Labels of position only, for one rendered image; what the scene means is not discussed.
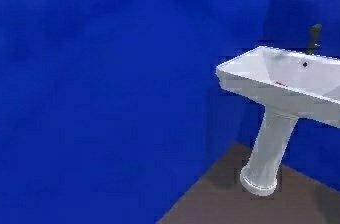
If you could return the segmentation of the white pedestal sink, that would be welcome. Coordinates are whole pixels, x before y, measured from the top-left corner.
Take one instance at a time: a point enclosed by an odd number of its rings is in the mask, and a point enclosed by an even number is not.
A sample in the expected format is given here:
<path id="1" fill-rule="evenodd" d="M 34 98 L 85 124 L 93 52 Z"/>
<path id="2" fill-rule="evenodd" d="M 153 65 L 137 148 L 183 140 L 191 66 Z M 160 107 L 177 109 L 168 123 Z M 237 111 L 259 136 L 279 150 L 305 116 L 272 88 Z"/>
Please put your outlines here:
<path id="1" fill-rule="evenodd" d="M 292 131 L 301 118 L 340 128 L 340 59 L 258 46 L 216 67 L 220 87 L 253 100 L 265 113 L 240 182 L 269 196 Z"/>

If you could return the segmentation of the dark sink tap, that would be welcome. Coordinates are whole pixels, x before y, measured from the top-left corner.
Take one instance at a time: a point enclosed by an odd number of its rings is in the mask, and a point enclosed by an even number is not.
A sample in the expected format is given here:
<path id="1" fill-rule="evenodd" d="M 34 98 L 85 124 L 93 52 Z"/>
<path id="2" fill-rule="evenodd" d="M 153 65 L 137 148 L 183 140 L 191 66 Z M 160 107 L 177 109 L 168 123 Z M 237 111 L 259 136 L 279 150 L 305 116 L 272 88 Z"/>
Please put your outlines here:
<path id="1" fill-rule="evenodd" d="M 315 24 L 315 25 L 313 25 L 310 28 L 309 33 L 311 35 L 311 38 L 310 38 L 310 42 L 308 44 L 308 47 L 307 47 L 307 49 L 305 51 L 306 55 L 312 55 L 313 51 L 317 47 L 319 47 L 318 39 L 319 39 L 319 35 L 321 33 L 321 30 L 322 30 L 322 25 L 321 24 Z"/>

